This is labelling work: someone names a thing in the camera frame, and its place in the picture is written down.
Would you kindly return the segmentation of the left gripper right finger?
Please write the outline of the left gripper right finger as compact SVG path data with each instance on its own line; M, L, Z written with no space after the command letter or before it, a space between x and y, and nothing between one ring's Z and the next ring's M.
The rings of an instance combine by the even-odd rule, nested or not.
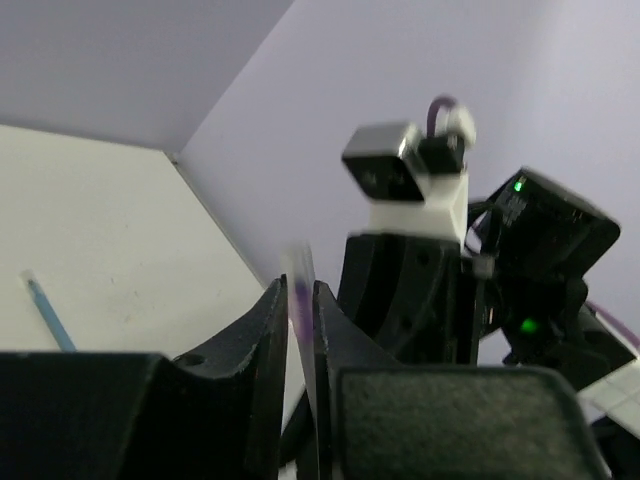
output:
M603 479L578 402L540 368L399 364L314 287L321 479Z

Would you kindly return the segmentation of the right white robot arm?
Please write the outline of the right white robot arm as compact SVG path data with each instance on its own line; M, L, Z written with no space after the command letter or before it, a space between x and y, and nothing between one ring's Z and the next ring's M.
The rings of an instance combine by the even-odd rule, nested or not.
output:
M407 364L473 364L501 331L508 365L559 372L579 398L639 429L639 340L588 300L585 273L618 224L527 168L469 202L465 172L416 175L400 162L350 167L371 203L347 242L344 311Z

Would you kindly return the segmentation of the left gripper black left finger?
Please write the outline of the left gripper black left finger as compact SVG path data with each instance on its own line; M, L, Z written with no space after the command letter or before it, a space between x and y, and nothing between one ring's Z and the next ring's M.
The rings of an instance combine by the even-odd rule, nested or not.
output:
M274 479L287 359L287 288L176 359L5 353L5 479Z

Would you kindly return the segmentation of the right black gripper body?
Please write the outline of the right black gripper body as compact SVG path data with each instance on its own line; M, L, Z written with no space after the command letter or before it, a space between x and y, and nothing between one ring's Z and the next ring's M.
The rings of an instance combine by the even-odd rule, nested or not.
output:
M504 364L615 370L633 359L585 305L585 275L619 239L616 220L522 167L472 223L482 252L496 260L502 332L510 346Z

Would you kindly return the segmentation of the blue pen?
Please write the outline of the blue pen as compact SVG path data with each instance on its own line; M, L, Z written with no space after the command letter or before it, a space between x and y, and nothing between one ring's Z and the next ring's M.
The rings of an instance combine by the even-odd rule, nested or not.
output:
M75 352L76 346L62 324L53 305L35 275L27 270L21 273L21 279L29 291L29 295L43 322L63 352Z

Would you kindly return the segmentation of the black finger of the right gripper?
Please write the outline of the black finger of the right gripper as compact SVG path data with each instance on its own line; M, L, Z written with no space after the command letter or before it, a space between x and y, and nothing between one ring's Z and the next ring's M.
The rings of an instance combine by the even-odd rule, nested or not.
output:
M360 233L346 241L338 304L404 364L475 365L478 287L453 241Z

